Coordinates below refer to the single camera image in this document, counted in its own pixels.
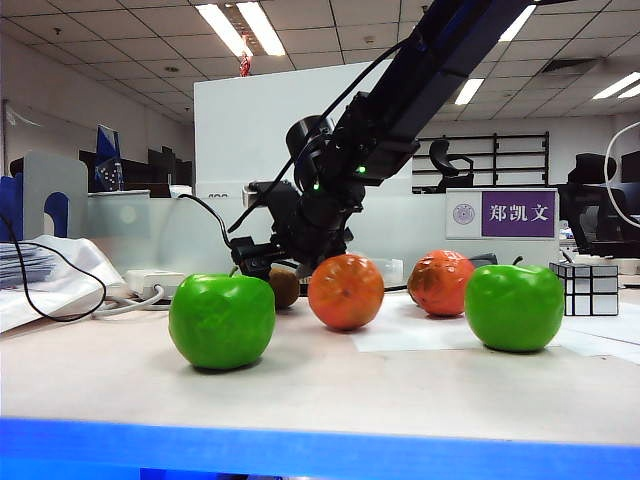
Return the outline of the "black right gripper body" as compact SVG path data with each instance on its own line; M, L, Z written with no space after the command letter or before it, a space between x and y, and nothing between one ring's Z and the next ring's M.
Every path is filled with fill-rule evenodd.
M278 193L269 197L268 209L274 221L272 239L290 258L317 266L345 252L346 220L363 206L327 193Z

